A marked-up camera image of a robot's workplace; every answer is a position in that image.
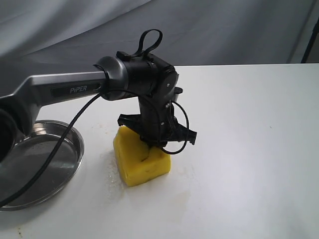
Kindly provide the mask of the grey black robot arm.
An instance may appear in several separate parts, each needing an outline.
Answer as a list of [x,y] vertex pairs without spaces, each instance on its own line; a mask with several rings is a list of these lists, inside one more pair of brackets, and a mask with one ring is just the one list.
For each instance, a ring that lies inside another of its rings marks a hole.
[[0,156],[5,158],[20,135],[30,135],[39,110],[46,105],[89,95],[108,101],[137,97],[140,113],[120,115],[118,125],[136,132],[149,146],[195,143],[197,133],[181,125],[174,105],[182,88],[178,73],[152,54],[161,43],[144,48],[144,32],[134,54],[122,51],[96,64],[47,64],[2,61],[0,64]]

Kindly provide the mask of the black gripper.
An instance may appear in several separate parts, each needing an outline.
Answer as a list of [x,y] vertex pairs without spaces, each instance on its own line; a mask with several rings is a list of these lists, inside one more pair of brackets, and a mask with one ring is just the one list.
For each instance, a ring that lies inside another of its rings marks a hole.
[[178,124],[174,115],[172,102],[177,98],[178,96],[139,97],[140,114],[120,114],[117,123],[140,135],[148,146],[165,147],[168,142],[182,141],[195,145],[197,132]]

